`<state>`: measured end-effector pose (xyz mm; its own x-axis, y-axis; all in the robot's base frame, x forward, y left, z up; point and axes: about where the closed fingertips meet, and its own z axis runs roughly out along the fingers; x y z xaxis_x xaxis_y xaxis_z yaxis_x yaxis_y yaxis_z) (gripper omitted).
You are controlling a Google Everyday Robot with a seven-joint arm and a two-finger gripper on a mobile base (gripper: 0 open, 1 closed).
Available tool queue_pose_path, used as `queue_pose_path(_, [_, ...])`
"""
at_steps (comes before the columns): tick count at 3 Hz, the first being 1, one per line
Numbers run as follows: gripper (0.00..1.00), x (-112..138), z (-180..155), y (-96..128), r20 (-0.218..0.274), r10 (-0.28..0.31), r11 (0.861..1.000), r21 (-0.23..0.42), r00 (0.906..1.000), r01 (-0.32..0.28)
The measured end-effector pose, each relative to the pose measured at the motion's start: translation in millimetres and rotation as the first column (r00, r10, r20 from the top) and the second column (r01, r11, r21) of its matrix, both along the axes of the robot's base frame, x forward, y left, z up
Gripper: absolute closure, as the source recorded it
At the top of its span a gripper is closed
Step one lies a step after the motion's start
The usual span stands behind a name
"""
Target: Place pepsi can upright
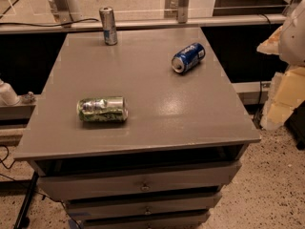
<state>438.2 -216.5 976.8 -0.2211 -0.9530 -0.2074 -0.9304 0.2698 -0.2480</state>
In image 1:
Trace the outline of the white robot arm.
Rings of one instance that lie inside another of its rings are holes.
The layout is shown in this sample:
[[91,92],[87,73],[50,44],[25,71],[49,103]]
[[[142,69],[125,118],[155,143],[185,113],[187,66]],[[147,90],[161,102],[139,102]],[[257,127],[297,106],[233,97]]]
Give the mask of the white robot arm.
[[278,43],[279,58],[290,65],[305,66],[305,0],[285,20]]

